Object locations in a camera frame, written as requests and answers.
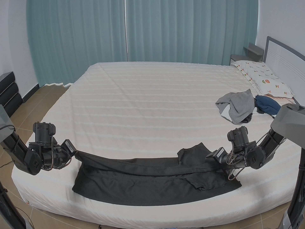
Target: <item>wall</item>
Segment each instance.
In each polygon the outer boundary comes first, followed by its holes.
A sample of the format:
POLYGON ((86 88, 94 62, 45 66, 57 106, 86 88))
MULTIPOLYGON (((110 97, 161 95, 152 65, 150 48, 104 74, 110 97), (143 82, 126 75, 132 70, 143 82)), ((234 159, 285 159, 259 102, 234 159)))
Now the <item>wall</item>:
POLYGON ((267 36, 305 55, 305 0, 259 0, 256 45, 265 49, 267 36))
POLYGON ((13 71, 21 97, 37 85, 27 38, 27 0, 0 0, 0 73, 13 71))

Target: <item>bed sheet wrinkle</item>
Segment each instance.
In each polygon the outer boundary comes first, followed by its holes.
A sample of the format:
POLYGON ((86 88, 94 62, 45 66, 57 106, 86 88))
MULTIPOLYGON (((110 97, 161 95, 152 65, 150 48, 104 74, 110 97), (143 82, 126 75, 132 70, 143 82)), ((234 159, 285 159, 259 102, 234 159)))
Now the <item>bed sheet wrinkle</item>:
MULTIPOLYGON (((97 63, 70 86, 43 121, 55 124, 58 143, 68 138, 78 150, 106 158, 176 157, 180 149, 200 142, 211 151, 219 147, 230 151, 227 132, 240 125, 223 119, 214 103, 228 92, 249 88, 255 96, 255 89, 231 66, 97 63)), ((257 114, 243 124, 249 140, 258 140, 271 122, 269 115, 257 114)), ((287 140, 262 169, 248 168, 239 175, 241 188, 180 205, 137 207, 84 198, 71 190, 80 167, 76 159, 58 172, 41 171, 36 176, 14 167, 12 179, 22 198, 35 207, 98 224, 135 229, 207 227, 288 202, 299 153, 300 147, 287 140)))

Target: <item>bed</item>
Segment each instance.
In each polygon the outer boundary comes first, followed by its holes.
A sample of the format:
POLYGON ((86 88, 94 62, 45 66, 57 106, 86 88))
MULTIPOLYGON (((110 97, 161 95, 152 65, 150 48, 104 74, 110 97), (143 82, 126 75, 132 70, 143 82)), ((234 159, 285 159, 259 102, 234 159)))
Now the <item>bed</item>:
MULTIPOLYGON (((265 61, 271 60, 269 49, 265 61)), ((200 142, 211 151, 221 146, 230 151, 227 132, 241 125, 222 118, 215 102, 228 92, 249 88, 255 96, 248 80, 232 66, 97 63, 70 86, 43 121, 55 124, 58 143, 68 138, 78 150, 107 158, 175 157, 180 149, 200 142)), ((258 140, 271 122, 267 114, 254 115, 243 124, 249 140, 258 140)), ((12 179, 24 201, 49 212, 120 228, 203 227, 245 219, 290 201, 299 158, 300 147, 287 140, 272 162, 239 174, 241 188, 166 206, 115 205, 74 193, 81 165, 75 158, 63 170, 41 171, 36 176, 14 167, 12 179)))

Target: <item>floral pillowcase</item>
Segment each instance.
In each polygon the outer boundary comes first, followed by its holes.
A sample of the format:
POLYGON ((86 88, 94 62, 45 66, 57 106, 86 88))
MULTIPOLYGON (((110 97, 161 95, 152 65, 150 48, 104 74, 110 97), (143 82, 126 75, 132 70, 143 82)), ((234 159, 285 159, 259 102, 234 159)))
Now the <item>floral pillowcase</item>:
POLYGON ((268 94, 286 98, 294 96, 290 88, 264 62, 239 60, 232 65, 243 73, 260 95, 268 94))

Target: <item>curtain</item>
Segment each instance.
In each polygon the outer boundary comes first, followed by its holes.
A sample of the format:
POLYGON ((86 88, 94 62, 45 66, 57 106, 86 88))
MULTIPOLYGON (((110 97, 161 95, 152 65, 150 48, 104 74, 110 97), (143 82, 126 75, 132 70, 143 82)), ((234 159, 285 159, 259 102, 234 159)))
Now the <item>curtain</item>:
POLYGON ((129 61, 229 65, 255 43, 258 0, 126 0, 129 61))
POLYGON ((127 61, 124 0, 27 0, 38 83, 75 82, 97 62, 127 61))

